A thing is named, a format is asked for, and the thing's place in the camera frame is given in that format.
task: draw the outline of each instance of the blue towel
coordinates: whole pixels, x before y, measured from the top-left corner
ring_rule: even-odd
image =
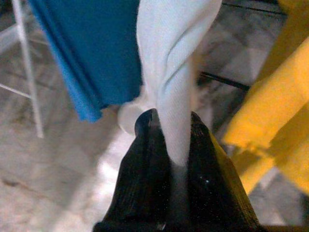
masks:
[[[139,95],[139,0],[29,0],[81,120]]]

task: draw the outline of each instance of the white cloth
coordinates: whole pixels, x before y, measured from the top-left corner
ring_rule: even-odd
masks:
[[[192,53],[210,28],[220,5],[221,0],[140,0],[137,40],[148,101],[145,105],[158,110],[172,161],[172,204],[180,207],[186,201],[190,99],[196,73]],[[180,213],[175,217],[184,215],[181,211],[185,210],[178,210]]]

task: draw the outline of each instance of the black wire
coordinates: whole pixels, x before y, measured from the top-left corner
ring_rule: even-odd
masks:
[[[253,1],[261,1],[278,5],[278,0],[253,0]]]
[[[234,5],[234,4],[230,4],[230,3],[222,3],[222,5],[223,6],[232,6],[232,7],[237,7],[237,8],[243,8],[245,10],[260,11],[260,12],[274,14],[274,15],[286,15],[285,13],[282,13],[282,12],[262,10],[262,9],[257,9],[257,8],[253,8],[253,7]]]
[[[211,73],[208,73],[208,72],[201,72],[200,76],[210,78],[212,80],[219,81],[221,83],[227,84],[229,86],[234,86],[236,88],[240,88],[240,89],[245,90],[245,91],[248,91],[250,89],[250,86],[247,86],[247,85],[244,85],[242,83],[232,81],[232,80],[227,79],[225,77],[217,76],[217,75],[214,75],[214,74],[211,74]]]

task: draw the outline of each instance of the hanging cloth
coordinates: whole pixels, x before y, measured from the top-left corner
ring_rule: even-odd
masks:
[[[277,166],[309,194],[309,1],[282,3],[285,26],[224,137],[247,193]]]
[[[190,146],[192,53],[214,21],[220,0],[141,0],[137,39],[145,95],[158,110],[172,167],[175,221],[185,220]]]
[[[29,0],[80,119],[139,95],[138,0]]]

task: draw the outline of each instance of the yellow cloth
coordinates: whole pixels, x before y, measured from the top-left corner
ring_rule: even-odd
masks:
[[[247,193],[277,166],[309,194],[309,0],[279,2],[288,19],[224,142]]]

